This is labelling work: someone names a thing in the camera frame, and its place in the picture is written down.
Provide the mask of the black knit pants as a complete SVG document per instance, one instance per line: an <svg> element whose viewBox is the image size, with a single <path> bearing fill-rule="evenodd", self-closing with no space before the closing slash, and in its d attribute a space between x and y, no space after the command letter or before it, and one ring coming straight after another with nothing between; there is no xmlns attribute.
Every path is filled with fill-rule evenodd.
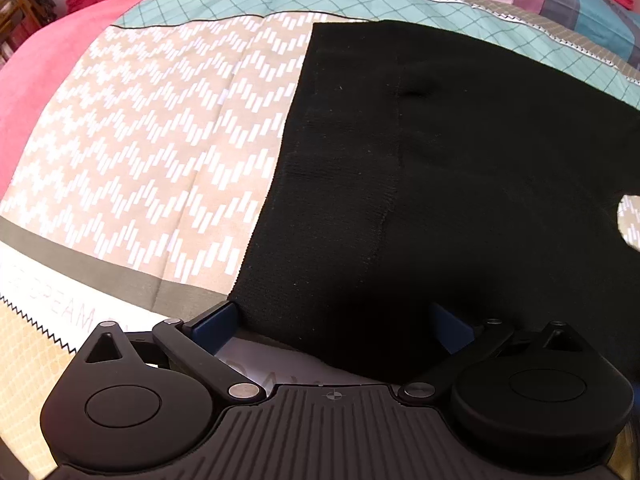
<svg viewBox="0 0 640 480"><path fill-rule="evenodd" d="M574 327L639 376L634 107L524 55L403 22L314 25L230 299L341 370L421 380L437 315Z"/></svg>

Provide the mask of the blue grey striped pillow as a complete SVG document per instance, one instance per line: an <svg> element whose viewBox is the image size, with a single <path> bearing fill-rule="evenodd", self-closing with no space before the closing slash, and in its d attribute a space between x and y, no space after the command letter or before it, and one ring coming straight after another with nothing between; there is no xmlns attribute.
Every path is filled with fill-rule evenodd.
<svg viewBox="0 0 640 480"><path fill-rule="evenodd" d="M612 0L542 0L540 15L639 68L639 15Z"/></svg>

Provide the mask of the pink bed sheet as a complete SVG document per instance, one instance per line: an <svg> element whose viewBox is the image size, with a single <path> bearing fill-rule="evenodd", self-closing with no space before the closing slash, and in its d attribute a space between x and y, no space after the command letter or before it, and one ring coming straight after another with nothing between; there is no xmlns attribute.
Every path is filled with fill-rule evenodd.
<svg viewBox="0 0 640 480"><path fill-rule="evenodd" d="M105 0L38 30L0 72L0 191L6 192L46 105L93 40L142 0Z"/></svg>

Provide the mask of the wooden shelf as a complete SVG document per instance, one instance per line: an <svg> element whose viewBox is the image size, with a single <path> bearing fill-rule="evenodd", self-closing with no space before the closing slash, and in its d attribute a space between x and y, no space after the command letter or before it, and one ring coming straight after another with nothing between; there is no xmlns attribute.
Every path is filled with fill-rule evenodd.
<svg viewBox="0 0 640 480"><path fill-rule="evenodd" d="M30 0L1 0L1 66L41 28Z"/></svg>

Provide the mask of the patterned zigzag quilt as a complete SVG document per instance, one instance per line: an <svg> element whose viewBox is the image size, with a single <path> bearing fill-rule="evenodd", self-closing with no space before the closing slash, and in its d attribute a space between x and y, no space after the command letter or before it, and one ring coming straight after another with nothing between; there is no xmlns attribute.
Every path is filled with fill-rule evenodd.
<svg viewBox="0 0 640 480"><path fill-rule="evenodd" d="M416 23L525 55L629 104L638 70L489 0L142 0L79 55L1 202L1 437L42 479L39 412L100 318L148 328L238 274L317 23Z"/></svg>

